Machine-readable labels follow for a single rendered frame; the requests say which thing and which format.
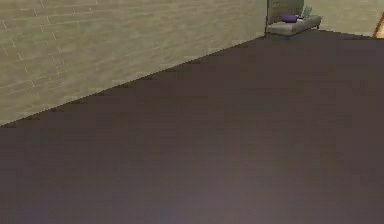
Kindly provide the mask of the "orange wooden furniture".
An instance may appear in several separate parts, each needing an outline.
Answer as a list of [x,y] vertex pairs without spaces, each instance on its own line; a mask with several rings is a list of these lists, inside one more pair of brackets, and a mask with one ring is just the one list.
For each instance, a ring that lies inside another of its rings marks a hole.
[[384,38],[384,12],[379,19],[372,35],[373,38]]

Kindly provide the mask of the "grey sofa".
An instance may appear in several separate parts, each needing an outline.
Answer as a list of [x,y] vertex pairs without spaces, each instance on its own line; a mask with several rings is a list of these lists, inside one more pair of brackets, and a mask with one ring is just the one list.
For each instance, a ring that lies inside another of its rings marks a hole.
[[[322,17],[312,15],[308,18],[302,17],[304,0],[267,0],[267,18],[265,33],[290,37],[312,28],[319,28]],[[284,23],[282,15],[297,15],[296,23]]]

